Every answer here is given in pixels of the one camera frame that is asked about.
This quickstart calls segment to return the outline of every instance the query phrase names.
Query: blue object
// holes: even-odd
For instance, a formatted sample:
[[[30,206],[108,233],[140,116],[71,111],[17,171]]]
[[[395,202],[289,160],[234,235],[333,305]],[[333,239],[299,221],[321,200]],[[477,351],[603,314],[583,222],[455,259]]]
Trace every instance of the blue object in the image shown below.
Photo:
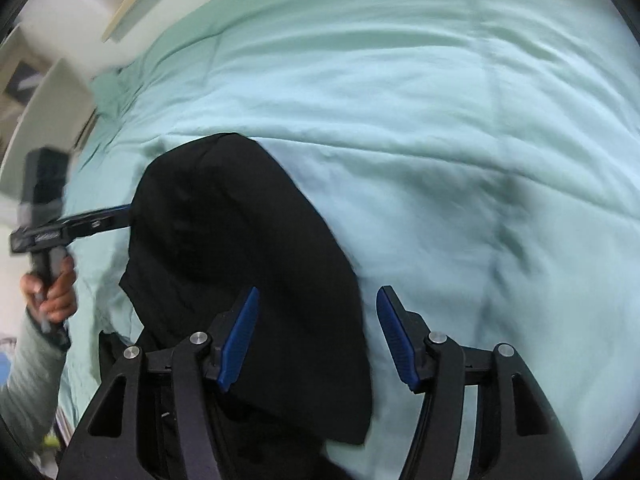
[[[394,359],[400,380],[409,386],[409,389],[413,392],[420,385],[420,377],[418,377],[418,371],[415,369],[414,348],[398,314],[396,314],[393,305],[382,288],[378,291],[376,298],[376,310],[378,311],[380,326],[385,334],[386,344],[391,351],[391,357]]]
[[[0,352],[0,384],[6,383],[9,378],[9,371],[11,371],[11,361],[9,361],[6,354]]]
[[[222,347],[222,365],[218,375],[218,384],[224,392],[228,391],[230,386],[236,382],[242,369],[242,363],[249,349],[249,343],[258,319],[259,300],[260,293],[254,287],[246,298],[242,311]]]

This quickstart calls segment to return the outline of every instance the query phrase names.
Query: black fabric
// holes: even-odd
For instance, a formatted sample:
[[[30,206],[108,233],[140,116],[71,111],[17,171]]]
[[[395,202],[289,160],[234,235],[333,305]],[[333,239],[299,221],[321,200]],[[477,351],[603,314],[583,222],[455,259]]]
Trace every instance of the black fabric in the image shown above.
[[[98,334],[98,362],[100,364],[100,380],[105,380],[109,375],[111,367],[125,351],[126,345],[120,340],[116,333]]]
[[[234,396],[218,395],[209,416],[218,420],[225,463],[242,480],[352,480],[323,455],[324,442]]]
[[[258,323],[232,395],[321,440],[364,441],[372,393],[356,277],[256,142],[218,134],[149,165],[120,285],[158,348],[206,330],[257,286]]]

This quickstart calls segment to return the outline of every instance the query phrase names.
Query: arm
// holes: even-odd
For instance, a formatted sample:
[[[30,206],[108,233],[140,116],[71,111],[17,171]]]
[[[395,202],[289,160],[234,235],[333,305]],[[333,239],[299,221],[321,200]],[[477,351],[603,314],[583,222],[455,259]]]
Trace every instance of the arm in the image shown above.
[[[27,455],[40,448],[53,423],[65,359],[66,352],[48,342],[26,314],[9,380],[0,389],[0,415]]]
[[[44,317],[62,322],[76,312],[75,280],[74,263],[68,258],[47,300],[40,305],[34,300],[35,293],[42,290],[40,280],[26,275],[20,281],[28,309],[9,380],[0,388],[0,415],[27,455],[40,448],[51,428],[66,360],[66,349],[40,331],[40,322]]]

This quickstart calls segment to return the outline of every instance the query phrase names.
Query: bed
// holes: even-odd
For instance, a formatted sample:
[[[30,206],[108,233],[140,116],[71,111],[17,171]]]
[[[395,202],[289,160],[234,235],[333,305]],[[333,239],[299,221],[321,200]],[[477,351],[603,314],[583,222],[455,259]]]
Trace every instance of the bed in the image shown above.
[[[66,213],[128,202],[149,162],[189,140],[257,140],[360,280],[374,420],[365,446],[330,444],[331,459],[395,480],[406,457],[421,399],[374,307],[392,285],[460,344],[518,348],[593,478],[640,411],[639,74],[609,0],[212,0],[94,80],[99,119]],[[61,403],[75,424],[98,385],[98,332],[142,329],[118,288],[127,242],[72,246]]]

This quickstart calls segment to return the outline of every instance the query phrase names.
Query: blue gripper pad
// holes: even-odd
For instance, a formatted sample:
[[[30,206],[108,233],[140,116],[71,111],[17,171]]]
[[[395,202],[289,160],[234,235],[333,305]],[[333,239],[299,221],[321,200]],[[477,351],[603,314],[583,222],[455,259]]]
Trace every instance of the blue gripper pad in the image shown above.
[[[406,311],[388,285],[378,291],[376,310],[400,380],[412,392],[419,391],[420,368],[426,352],[424,338],[429,335],[426,323],[419,314]]]
[[[242,363],[244,363],[249,343],[254,335],[255,323],[258,319],[259,300],[260,293],[254,287],[249,292],[236,322],[222,346],[220,373],[217,382],[224,392],[229,390],[231,385],[238,380],[238,375],[240,375]]]

